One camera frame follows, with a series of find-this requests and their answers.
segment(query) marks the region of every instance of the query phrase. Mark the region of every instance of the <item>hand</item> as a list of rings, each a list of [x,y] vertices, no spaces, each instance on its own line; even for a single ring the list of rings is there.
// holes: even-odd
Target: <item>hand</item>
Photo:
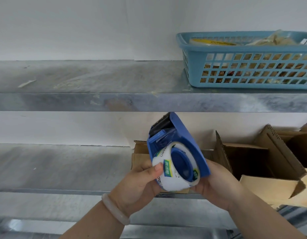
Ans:
[[[215,206],[229,211],[235,202],[241,200],[245,189],[225,167],[207,159],[206,161],[211,175],[201,178],[191,189]]]
[[[133,168],[109,193],[111,201],[127,217],[141,210],[161,192],[155,181],[163,173],[162,163],[152,167],[150,160]]]

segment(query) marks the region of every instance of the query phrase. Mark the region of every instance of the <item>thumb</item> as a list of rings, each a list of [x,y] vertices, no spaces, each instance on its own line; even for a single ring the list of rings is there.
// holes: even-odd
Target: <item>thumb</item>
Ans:
[[[149,169],[141,171],[137,175],[137,180],[143,185],[148,184],[150,181],[158,178],[163,173],[163,165],[159,163]]]

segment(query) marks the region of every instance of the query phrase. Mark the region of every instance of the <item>forearm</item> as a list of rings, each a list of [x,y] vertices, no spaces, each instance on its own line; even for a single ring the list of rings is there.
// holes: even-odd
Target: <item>forearm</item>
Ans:
[[[100,201],[60,239],[115,239],[120,238],[123,229],[124,225]]]
[[[233,203],[229,213],[246,239],[307,239],[267,203],[248,190]]]

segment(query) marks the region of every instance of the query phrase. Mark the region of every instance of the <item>yellow label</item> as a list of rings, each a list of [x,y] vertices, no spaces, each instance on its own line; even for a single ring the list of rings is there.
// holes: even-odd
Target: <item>yellow label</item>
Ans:
[[[214,40],[192,39],[192,41],[204,43],[204,44],[210,44],[210,45],[236,45],[233,43],[220,42],[220,41],[214,41]]]

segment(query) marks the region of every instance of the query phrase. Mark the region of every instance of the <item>left hand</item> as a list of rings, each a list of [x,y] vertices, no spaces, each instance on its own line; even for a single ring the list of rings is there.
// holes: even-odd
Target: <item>left hand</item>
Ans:
[[[162,189],[155,179],[162,173],[162,163],[152,167],[151,161],[148,160],[133,168],[108,196],[121,212],[130,217],[161,192]]]

